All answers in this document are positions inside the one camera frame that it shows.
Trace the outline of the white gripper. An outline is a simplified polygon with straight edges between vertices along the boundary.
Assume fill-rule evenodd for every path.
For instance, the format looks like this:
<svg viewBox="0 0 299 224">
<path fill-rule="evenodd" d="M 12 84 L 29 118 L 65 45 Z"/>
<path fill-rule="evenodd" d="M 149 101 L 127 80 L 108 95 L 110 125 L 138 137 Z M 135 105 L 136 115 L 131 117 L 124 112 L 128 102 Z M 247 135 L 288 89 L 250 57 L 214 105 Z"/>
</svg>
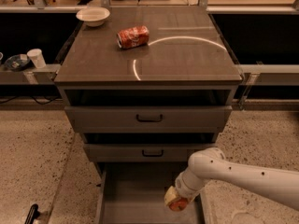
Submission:
<svg viewBox="0 0 299 224">
<path fill-rule="evenodd" d="M 164 195 L 164 204 L 170 206 L 180 197 L 188 199 L 192 203 L 199 195 L 207 180 L 196 176 L 190 168 L 181 172 L 175 180 L 175 186 L 171 186 Z"/>
</svg>

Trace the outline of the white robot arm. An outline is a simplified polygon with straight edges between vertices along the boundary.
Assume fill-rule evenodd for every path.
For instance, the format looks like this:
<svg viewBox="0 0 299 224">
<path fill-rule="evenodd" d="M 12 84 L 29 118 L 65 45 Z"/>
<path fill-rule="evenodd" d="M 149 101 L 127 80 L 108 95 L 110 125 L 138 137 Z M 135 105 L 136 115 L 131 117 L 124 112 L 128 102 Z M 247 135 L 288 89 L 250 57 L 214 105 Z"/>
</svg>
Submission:
<svg viewBox="0 0 299 224">
<path fill-rule="evenodd" d="M 164 203 L 173 211 L 182 211 L 211 180 L 220 180 L 277 203 L 299 209 L 299 173 L 229 162 L 216 147 L 193 153 L 164 195 Z"/>
</svg>

